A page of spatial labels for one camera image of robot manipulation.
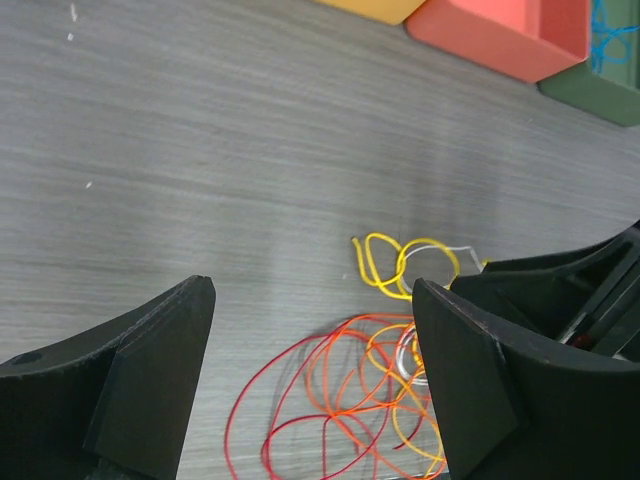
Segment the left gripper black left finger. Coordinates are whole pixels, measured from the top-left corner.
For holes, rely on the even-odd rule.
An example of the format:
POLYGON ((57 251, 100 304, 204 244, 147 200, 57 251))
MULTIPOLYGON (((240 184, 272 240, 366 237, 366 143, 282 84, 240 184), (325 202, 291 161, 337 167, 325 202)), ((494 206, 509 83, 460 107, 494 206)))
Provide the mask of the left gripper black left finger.
POLYGON ((192 276, 1 365, 5 479, 173 479, 216 291, 192 276))

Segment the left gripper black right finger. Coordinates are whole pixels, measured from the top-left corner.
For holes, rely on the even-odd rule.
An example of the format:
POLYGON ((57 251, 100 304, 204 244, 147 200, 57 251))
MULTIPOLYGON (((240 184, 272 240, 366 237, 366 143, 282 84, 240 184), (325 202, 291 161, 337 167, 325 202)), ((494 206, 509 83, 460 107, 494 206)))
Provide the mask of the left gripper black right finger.
POLYGON ((413 313, 454 479, 635 479, 639 367, 418 280, 413 313))

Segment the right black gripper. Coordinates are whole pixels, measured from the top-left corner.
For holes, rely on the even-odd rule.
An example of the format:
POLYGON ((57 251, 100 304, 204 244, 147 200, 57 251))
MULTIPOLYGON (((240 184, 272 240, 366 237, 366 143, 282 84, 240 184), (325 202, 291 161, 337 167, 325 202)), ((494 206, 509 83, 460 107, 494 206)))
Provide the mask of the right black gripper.
POLYGON ((578 250, 488 263, 450 290, 559 343, 639 358, 639 224, 578 250))

